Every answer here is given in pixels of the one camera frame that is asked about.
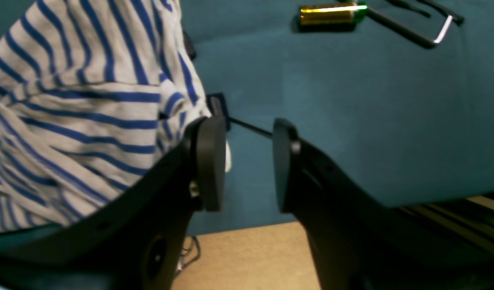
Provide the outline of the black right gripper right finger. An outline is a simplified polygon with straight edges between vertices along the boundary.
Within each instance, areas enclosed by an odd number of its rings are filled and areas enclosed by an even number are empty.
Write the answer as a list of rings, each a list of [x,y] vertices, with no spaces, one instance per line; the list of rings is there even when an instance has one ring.
[[[453,219],[389,209],[277,118],[278,206],[303,225],[323,290],[494,290],[494,241]]]

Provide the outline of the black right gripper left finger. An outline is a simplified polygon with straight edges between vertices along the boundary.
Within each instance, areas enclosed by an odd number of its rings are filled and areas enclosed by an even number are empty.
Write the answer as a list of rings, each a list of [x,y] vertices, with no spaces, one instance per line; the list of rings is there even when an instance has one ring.
[[[126,193],[66,229],[0,251],[10,290],[168,290],[195,211],[223,203],[226,121],[202,117]]]

